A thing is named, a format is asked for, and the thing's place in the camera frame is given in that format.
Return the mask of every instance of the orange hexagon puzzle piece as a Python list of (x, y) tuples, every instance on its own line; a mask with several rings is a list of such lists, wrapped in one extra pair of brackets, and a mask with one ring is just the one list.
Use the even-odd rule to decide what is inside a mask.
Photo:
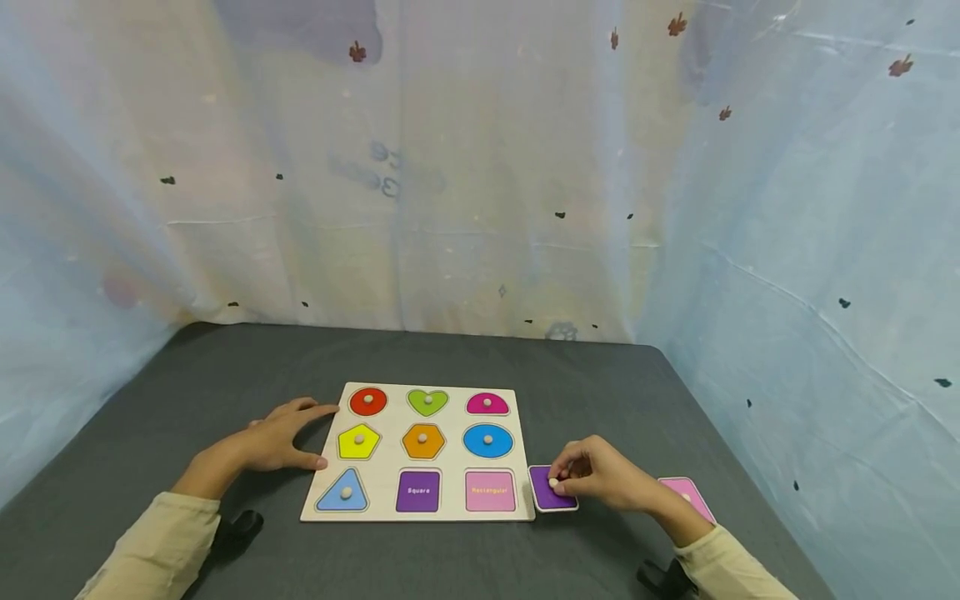
[(417, 423), (403, 435), (403, 448), (410, 458), (432, 461), (446, 444), (440, 427), (433, 423)]

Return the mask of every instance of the blue circle puzzle piece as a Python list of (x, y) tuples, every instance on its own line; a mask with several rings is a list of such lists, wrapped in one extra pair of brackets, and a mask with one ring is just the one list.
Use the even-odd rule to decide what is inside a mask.
[[(484, 443), (487, 436), (489, 444)], [(500, 458), (514, 449), (514, 437), (500, 425), (480, 423), (464, 432), (464, 446), (480, 458)]]

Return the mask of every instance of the fabric wall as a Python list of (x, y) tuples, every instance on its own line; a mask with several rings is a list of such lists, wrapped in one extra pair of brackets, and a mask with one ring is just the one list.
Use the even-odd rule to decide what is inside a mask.
[(840, 597), (950, 595), (959, 12), (0, 3), (0, 505), (194, 320), (653, 343)]
[(694, 18), (708, 13), (637, 338), (838, 598), (955, 597), (960, 5), (752, 0)]

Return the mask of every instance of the sleeve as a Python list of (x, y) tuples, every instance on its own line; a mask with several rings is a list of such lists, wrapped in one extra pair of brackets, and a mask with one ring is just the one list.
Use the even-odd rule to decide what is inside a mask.
[(701, 597), (713, 600), (797, 598), (719, 525), (686, 548), (674, 548), (674, 551), (686, 576), (700, 589)]
[(164, 492), (75, 600), (180, 600), (213, 543), (220, 502)]

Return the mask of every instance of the table surface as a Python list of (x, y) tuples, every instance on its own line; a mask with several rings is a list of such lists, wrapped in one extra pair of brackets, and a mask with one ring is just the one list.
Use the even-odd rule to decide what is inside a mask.
[[(182, 330), (0, 513), (3, 595), (73, 597), (194, 453), (291, 397), (336, 402), (348, 381), (513, 389), (530, 464), (599, 434), (655, 476), (691, 477), (798, 596), (832, 597), (655, 348), (251, 324)], [(300, 523), (309, 485), (244, 474), (223, 513), (255, 509), (263, 531), (188, 597), (646, 598), (637, 566), (672, 557), (650, 518), (590, 500), (533, 522)]]

